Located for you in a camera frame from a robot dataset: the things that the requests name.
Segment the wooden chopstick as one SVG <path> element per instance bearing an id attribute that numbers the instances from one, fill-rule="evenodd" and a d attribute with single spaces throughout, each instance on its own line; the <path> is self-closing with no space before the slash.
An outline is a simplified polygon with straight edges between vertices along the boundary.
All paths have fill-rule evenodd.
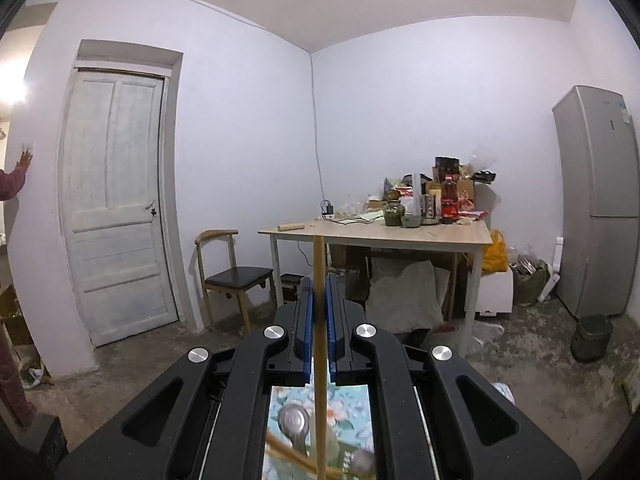
<path id="1" fill-rule="evenodd" d="M 317 478 L 326 478 L 326 244 L 322 236 L 314 236 L 314 417 L 316 418 Z"/>

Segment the chopsticks in basket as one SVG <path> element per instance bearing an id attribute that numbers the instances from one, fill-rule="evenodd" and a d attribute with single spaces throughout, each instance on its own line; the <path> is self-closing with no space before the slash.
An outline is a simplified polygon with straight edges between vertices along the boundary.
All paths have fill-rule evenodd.
<path id="1" fill-rule="evenodd" d="M 270 431 L 266 432 L 266 452 L 279 460 L 286 460 L 287 462 L 295 465 L 296 467 L 303 469 L 308 474 L 317 474 L 317 464 L 309 457 L 303 456 L 294 450 L 289 448 L 277 437 L 275 437 Z"/>

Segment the steel metal spoon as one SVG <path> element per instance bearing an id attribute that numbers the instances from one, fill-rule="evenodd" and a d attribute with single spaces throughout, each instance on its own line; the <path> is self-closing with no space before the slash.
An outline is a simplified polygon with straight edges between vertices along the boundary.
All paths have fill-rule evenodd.
<path id="1" fill-rule="evenodd" d="M 282 434 L 290 440 L 295 451 L 303 455 L 308 454 L 306 439 L 310 431 L 310 418 L 300 404 L 284 404 L 278 413 L 278 426 Z"/>

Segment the green plastic utensil basket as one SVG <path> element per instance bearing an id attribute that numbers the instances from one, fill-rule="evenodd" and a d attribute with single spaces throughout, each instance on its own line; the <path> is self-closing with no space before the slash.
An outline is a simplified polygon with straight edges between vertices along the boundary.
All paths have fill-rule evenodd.
<path id="1" fill-rule="evenodd" d="M 327 466 L 326 467 L 326 478 L 327 479 L 346 479 L 347 477 L 355 477 L 352 476 L 349 473 L 349 463 L 350 463 L 350 459 L 352 458 L 352 453 L 346 453 L 344 456 L 344 462 L 341 464 L 341 466 L 339 467 L 333 467 L 333 466 Z M 355 477 L 356 479 L 375 479 L 376 478 L 376 474 L 374 477 L 371 478 L 359 478 L 359 477 Z"/>

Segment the grey sack under table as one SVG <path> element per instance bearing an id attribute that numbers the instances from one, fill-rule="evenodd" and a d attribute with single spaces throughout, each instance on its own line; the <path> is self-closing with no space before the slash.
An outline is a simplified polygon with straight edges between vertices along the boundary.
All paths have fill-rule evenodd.
<path id="1" fill-rule="evenodd" d="M 367 320 L 394 334 L 441 326 L 449 277 L 431 261 L 374 260 Z"/>

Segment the white box under table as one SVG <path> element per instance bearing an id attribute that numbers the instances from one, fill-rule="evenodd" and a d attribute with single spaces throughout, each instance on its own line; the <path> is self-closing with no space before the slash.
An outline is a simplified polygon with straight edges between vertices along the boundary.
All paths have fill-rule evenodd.
<path id="1" fill-rule="evenodd" d="M 513 309 L 513 273 L 496 272 L 480 277 L 476 313 L 480 316 L 510 314 Z"/>

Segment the wooden chair black seat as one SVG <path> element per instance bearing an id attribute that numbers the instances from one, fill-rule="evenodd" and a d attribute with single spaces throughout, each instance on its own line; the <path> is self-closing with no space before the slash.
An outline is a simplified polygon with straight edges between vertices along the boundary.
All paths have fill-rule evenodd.
<path id="1" fill-rule="evenodd" d="M 238 304 L 243 319 L 245 333 L 252 331 L 250 315 L 246 304 L 247 292 L 256 286 L 265 288 L 269 286 L 269 298 L 273 307 L 277 307 L 276 283 L 273 270 L 260 266 L 239 266 L 235 255 L 235 237 L 238 230 L 205 230 L 198 234 L 194 240 L 196 264 L 198 265 L 198 278 L 200 279 L 204 306 L 209 320 L 209 325 L 214 326 L 213 308 L 210 303 L 209 293 L 218 292 L 227 298 L 234 297 Z M 227 270 L 216 274 L 207 275 L 205 272 L 203 249 L 214 240 L 224 240 L 228 246 L 229 267 Z"/>

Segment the yellow plastic bag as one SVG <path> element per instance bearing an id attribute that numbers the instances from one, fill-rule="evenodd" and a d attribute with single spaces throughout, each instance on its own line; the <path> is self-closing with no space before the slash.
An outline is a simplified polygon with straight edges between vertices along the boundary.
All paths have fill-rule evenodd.
<path id="1" fill-rule="evenodd" d="M 482 272 L 484 274 L 502 273 L 509 270 L 506 240 L 501 231 L 490 232 L 491 244 L 483 249 Z"/>

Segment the dark rice cooker pot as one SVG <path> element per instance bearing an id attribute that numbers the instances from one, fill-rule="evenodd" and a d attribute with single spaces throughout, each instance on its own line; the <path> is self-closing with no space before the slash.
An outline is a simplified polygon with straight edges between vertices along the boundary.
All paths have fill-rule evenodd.
<path id="1" fill-rule="evenodd" d="M 578 362 L 593 362 L 605 356 L 611 340 L 613 324 L 603 314 L 580 318 L 570 342 L 570 352 Z"/>

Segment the light wooden table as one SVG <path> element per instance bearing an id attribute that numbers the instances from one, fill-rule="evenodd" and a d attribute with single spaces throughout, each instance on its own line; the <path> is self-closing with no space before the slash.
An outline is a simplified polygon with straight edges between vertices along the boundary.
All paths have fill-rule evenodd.
<path id="1" fill-rule="evenodd" d="M 348 226 L 330 220 L 311 220 L 293 224 L 284 231 L 267 228 L 258 232 L 269 238 L 271 263 L 273 267 L 274 293 L 277 303 L 282 304 L 282 282 L 280 240 L 292 242 L 311 242 L 316 236 L 323 238 L 327 245 L 358 246 L 386 249 L 420 250 L 420 252 L 448 252 L 448 254 L 467 254 L 473 257 L 471 276 L 466 283 L 465 318 L 458 344 L 460 356 L 466 356 L 472 342 L 472 329 L 475 321 L 477 295 L 480 290 L 480 276 L 484 248 L 491 244 L 491 237 L 483 220 L 477 220 L 466 226 L 461 224 L 439 224 L 438 226 L 420 226 L 415 229 L 386 226 L 381 221 L 372 223 L 353 223 Z"/>

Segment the green glass jar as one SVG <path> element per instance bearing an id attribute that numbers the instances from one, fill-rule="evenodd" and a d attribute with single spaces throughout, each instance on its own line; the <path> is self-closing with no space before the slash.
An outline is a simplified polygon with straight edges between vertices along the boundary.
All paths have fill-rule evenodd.
<path id="1" fill-rule="evenodd" d="M 383 210 L 386 226 L 402 226 L 402 218 L 405 217 L 406 208 L 400 200 L 388 200 Z"/>

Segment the red soda bottle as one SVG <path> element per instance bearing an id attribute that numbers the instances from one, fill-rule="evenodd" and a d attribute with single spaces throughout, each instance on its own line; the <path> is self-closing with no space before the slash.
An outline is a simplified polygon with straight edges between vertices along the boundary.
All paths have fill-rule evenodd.
<path id="1" fill-rule="evenodd" d="M 451 174 L 446 174 L 442 181 L 442 197 L 440 198 L 440 208 L 442 208 L 442 223 L 453 224 L 459 219 L 458 190 L 457 183 Z"/>

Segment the silver tall refrigerator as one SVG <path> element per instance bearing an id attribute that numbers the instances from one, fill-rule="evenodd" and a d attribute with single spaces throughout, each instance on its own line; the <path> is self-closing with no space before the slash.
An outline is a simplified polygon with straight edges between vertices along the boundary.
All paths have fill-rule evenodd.
<path id="1" fill-rule="evenodd" d="M 553 107 L 563 183 L 558 296 L 576 318 L 621 315 L 639 247 L 639 151 L 621 94 L 575 86 Z"/>

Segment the white panelled door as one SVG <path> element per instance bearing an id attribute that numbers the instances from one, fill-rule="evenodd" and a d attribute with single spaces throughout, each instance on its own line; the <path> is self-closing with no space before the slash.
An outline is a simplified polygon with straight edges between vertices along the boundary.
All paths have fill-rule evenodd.
<path id="1" fill-rule="evenodd" d="M 92 343 L 175 322 L 160 221 L 158 148 L 164 82 L 78 70 L 62 140 L 68 260 Z"/>

